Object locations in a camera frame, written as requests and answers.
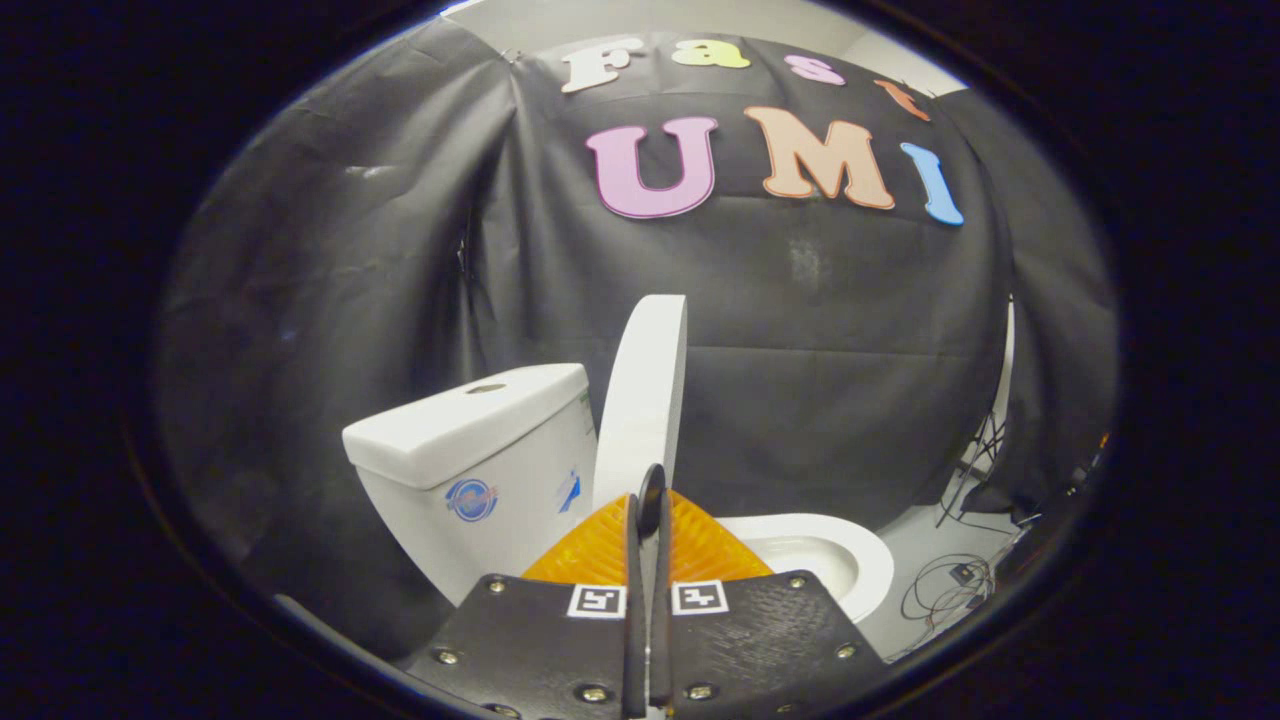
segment pink letter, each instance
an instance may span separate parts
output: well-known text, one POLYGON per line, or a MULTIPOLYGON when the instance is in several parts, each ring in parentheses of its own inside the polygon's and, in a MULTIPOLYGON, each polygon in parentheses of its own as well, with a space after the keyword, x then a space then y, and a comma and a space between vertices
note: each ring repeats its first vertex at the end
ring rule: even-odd
POLYGON ((836 74, 831 69, 831 65, 822 60, 805 58, 804 55, 787 55, 782 60, 791 65, 791 72, 803 78, 815 79, 827 85, 845 85, 845 78, 836 74))
POLYGON ((662 129, 676 136, 680 163, 685 177, 664 190, 645 187, 640 179, 640 140, 648 132, 636 126, 623 126, 598 132, 586 138, 595 151, 595 178, 604 206, 627 218, 666 218, 698 208, 716 186, 712 165, 712 118, 677 118, 662 129))

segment toilet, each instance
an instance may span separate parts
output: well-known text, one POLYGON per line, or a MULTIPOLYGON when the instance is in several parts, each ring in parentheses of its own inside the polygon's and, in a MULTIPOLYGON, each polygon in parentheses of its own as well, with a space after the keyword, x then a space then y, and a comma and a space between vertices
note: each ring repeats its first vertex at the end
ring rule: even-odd
MULTIPOLYGON (((650 295, 632 310, 600 418, 594 507, 637 492, 636 478, 644 477, 650 462, 662 462, 668 484, 676 487, 686 327, 684 296, 650 295)), ((888 546, 841 518, 783 514, 716 520, 774 573, 812 571, 854 623, 883 602, 893 582, 888 546)))
MULTIPOLYGON (((484 575, 524 574, 593 511, 640 493, 653 464, 675 487, 686 325, 684 296, 636 304, 599 437, 576 364, 517 368, 343 429, 378 514, 449 602, 484 575)), ((893 556, 860 525, 819 514, 716 520, 774 573, 812 571, 854 623, 888 594, 893 556)))
POLYGON ((383 521, 454 606, 481 575, 524 573, 590 512, 582 365, 499 373, 360 420, 342 442, 383 521))

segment cable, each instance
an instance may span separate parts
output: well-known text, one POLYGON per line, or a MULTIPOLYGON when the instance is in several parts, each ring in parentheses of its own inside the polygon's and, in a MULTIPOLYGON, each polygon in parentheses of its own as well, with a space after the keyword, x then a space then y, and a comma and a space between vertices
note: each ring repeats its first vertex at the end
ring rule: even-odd
MULTIPOLYGON (((997 438, 992 437, 992 439, 987 445, 984 445, 983 447, 991 447, 996 442, 997 442, 997 438)), ((979 456, 982 456, 982 454, 983 454, 983 450, 979 448, 978 454, 974 455, 974 460, 977 460, 979 456)), ((956 492, 951 496, 951 502, 943 503, 941 498, 938 500, 938 506, 942 507, 942 518, 938 518, 938 521, 933 524, 933 528, 934 529, 941 528, 942 527, 942 520, 945 520, 947 518, 951 518, 956 523, 960 523, 961 525, 969 525, 970 528, 980 528, 983 530, 991 530, 993 533, 1004 533, 1006 536, 1012 534, 1012 533, 1007 533, 1005 530, 1000 530, 1000 529, 996 529, 996 528, 988 528, 987 525, 975 525, 973 523, 965 523, 960 518, 956 518, 955 515, 951 514, 951 509, 955 507, 956 501, 960 500, 960 493, 964 491, 964 484, 966 482, 969 482, 969 473, 970 473, 970 470, 973 470, 973 465, 972 464, 968 465, 965 468, 964 473, 960 475, 960 482, 956 484, 956 492)))
POLYGON ((895 662, 908 653, 914 652, 920 644, 928 641, 934 632, 937 632, 940 625, 948 621, 955 612, 966 607, 970 598, 980 596, 986 600, 995 592, 995 589, 996 583, 991 571, 991 565, 986 559, 978 555, 952 552, 925 562, 924 566, 915 574, 915 579, 906 588, 906 592, 902 593, 902 600, 899 602, 899 614, 906 620, 923 620, 925 625, 924 632, 920 633, 918 638, 911 641, 911 643, 905 648, 884 657, 884 661, 895 662), (946 560, 951 559, 963 559, 965 562, 946 562, 946 560), (932 602, 925 603, 923 598, 920 598, 920 582, 945 568, 969 568, 975 571, 975 577, 968 583, 943 591, 932 602), (913 597, 915 598, 916 605, 920 606, 920 610, 927 611, 924 615, 908 614, 906 602, 913 597), (940 612, 946 612, 946 615, 938 619, 940 612))

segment screw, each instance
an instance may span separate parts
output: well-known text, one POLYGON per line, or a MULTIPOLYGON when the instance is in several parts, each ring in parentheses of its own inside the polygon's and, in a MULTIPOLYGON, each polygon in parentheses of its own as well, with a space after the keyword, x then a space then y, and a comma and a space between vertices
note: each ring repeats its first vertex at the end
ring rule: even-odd
POLYGON ((689 700, 710 700, 716 697, 716 688, 712 685, 689 685, 685 691, 689 700))
POLYGON ((507 717, 520 717, 520 711, 516 710, 515 707, 507 707, 506 705, 498 705, 497 702, 490 702, 484 707, 485 710, 492 710, 498 715, 506 715, 507 717))
POLYGON ((609 700, 609 692, 599 685, 588 685, 577 691, 577 697, 582 702, 604 702, 609 700))

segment orange letter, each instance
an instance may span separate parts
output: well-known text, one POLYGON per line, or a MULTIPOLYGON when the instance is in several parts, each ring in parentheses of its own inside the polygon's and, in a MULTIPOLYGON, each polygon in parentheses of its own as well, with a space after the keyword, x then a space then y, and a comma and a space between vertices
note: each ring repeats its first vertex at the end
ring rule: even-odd
POLYGON ((902 90, 899 86, 893 85, 892 82, 886 82, 883 79, 876 81, 876 85, 888 91, 888 96, 892 97, 899 105, 901 105, 904 110, 911 113, 913 115, 920 118, 924 122, 929 122, 929 117, 924 114, 924 110, 916 108, 915 100, 910 95, 902 92, 902 90))
POLYGON ((872 133, 867 128, 835 120, 822 142, 804 127, 799 118, 778 108, 751 106, 742 110, 760 123, 769 146, 773 174, 764 181, 764 190, 780 197, 808 197, 813 184, 800 176, 800 164, 827 197, 840 192, 840 178, 849 172, 845 197, 856 205, 888 210, 893 196, 884 190, 876 156, 872 155, 872 133))

